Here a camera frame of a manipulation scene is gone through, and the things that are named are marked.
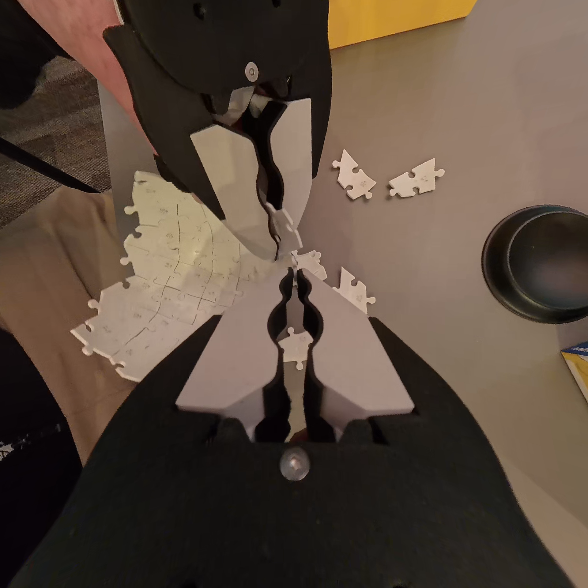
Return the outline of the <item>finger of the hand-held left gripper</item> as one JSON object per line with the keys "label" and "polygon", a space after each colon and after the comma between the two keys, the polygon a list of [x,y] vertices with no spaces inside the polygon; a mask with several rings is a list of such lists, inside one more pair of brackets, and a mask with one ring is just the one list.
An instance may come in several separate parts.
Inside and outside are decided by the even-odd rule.
{"label": "finger of the hand-held left gripper", "polygon": [[278,244],[258,190],[259,160],[252,139],[213,124],[190,136],[224,213],[225,226],[255,256],[274,261]]}
{"label": "finger of the hand-held left gripper", "polygon": [[312,102],[259,96],[257,114],[262,198],[297,229],[312,187]]}

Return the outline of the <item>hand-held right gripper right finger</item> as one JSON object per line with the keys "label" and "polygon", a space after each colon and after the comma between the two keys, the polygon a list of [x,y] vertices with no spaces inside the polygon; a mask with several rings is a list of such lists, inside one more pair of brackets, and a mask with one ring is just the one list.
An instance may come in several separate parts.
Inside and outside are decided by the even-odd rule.
{"label": "hand-held right gripper right finger", "polygon": [[351,421],[412,413],[415,404],[367,314],[310,271],[296,278],[312,338],[303,395],[309,440],[335,442]]}

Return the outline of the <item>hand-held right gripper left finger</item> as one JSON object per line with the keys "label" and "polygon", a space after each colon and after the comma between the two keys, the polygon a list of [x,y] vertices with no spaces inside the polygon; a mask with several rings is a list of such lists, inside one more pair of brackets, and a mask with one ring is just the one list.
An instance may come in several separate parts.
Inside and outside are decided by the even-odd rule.
{"label": "hand-held right gripper left finger", "polygon": [[251,440],[283,442],[291,401],[277,336],[287,324],[293,269],[251,286],[224,312],[179,394],[181,410],[238,419]]}

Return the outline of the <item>white-backed puzzle piece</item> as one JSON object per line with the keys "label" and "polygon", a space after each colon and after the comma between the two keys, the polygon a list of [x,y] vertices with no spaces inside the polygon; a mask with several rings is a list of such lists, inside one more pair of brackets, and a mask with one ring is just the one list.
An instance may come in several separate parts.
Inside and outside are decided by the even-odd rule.
{"label": "white-backed puzzle piece", "polygon": [[295,333],[293,327],[288,327],[287,337],[278,342],[283,351],[283,362],[293,362],[296,364],[296,369],[301,371],[304,367],[304,362],[307,360],[308,349],[312,342],[313,337],[307,331]]}
{"label": "white-backed puzzle piece", "polygon": [[344,267],[341,267],[339,286],[333,287],[333,290],[366,315],[368,306],[376,303],[374,296],[368,296],[365,284]]}
{"label": "white-backed puzzle piece", "polygon": [[305,254],[298,254],[298,251],[292,251],[292,263],[295,270],[306,269],[311,274],[315,275],[319,280],[325,281],[327,279],[327,273],[323,265],[321,264],[321,253],[312,250]]}

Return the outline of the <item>partly built puzzle ball shell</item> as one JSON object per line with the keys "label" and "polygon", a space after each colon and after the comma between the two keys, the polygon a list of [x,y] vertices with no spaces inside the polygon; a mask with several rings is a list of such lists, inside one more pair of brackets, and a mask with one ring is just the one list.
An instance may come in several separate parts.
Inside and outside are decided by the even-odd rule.
{"label": "partly built puzzle ball shell", "polygon": [[134,274],[103,289],[88,306],[96,315],[71,334],[82,352],[110,360],[122,378],[140,382],[211,316],[292,257],[264,261],[213,213],[160,176],[137,171],[132,190],[139,236],[129,234],[122,265]]}

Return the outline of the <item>white-backed joined puzzle pieces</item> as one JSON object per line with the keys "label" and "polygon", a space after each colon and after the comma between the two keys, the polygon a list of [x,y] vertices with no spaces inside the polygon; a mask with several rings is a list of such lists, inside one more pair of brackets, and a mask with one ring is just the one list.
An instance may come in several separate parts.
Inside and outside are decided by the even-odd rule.
{"label": "white-backed joined puzzle pieces", "polygon": [[333,160],[332,167],[338,170],[337,182],[350,200],[354,201],[361,197],[370,200],[373,197],[371,190],[375,187],[376,181],[358,168],[357,162],[347,150],[343,149],[339,160]]}
{"label": "white-backed joined puzzle pieces", "polygon": [[389,196],[400,198],[412,197],[416,194],[425,194],[436,189],[436,179],[445,174],[444,169],[436,169],[435,158],[416,166],[411,172],[389,181]]}

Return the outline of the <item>black ball stand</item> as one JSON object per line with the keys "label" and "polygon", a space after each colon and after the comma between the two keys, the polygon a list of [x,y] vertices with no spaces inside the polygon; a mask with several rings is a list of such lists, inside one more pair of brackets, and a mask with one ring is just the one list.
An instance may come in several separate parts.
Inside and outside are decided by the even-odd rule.
{"label": "black ball stand", "polygon": [[493,297],[521,318],[586,318],[587,215],[553,204],[515,211],[486,238],[481,271]]}

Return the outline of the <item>blue puzzle box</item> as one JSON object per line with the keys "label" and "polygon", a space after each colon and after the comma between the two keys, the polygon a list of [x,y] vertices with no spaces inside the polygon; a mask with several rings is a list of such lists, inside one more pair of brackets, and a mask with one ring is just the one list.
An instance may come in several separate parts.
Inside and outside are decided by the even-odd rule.
{"label": "blue puzzle box", "polygon": [[587,341],[563,349],[561,353],[584,399],[587,401]]}

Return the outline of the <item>person's left hand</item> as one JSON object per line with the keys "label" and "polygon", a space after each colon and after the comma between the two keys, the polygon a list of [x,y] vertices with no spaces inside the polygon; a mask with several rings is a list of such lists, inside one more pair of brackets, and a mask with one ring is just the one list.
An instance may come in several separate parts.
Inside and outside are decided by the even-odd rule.
{"label": "person's left hand", "polygon": [[103,32],[120,21],[114,1],[19,1],[55,42],[107,88],[144,138],[130,89]]}

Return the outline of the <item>yellow cardboard box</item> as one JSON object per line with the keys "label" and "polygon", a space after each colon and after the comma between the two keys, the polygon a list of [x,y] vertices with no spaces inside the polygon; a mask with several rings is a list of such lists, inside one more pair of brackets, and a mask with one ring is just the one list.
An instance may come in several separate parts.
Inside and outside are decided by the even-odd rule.
{"label": "yellow cardboard box", "polygon": [[330,49],[465,18],[475,1],[330,1]]}

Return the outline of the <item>black metal chair base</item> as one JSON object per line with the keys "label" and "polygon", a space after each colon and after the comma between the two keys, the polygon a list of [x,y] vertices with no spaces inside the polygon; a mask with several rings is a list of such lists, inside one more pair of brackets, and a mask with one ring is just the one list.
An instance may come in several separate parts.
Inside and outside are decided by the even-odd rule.
{"label": "black metal chair base", "polygon": [[70,174],[58,169],[57,167],[45,162],[22,148],[10,143],[1,137],[1,154],[5,157],[26,166],[42,176],[49,178],[60,185],[77,189],[89,194],[99,194],[99,190],[78,180]]}

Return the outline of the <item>person's beige trousers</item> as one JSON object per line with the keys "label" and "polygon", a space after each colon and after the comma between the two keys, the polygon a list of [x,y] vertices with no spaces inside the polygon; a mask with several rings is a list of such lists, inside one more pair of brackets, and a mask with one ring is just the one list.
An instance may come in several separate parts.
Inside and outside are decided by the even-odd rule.
{"label": "person's beige trousers", "polygon": [[1,326],[48,385],[83,466],[136,386],[71,333],[91,299],[125,280],[123,255],[110,191],[60,187],[1,229]]}

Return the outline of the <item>person's black jacket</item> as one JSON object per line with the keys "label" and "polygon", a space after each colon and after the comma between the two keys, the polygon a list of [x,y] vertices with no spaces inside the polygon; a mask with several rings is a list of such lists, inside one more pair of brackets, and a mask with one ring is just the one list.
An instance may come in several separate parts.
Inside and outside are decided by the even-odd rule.
{"label": "person's black jacket", "polygon": [[62,410],[18,341],[1,330],[1,587],[51,528],[81,471]]}

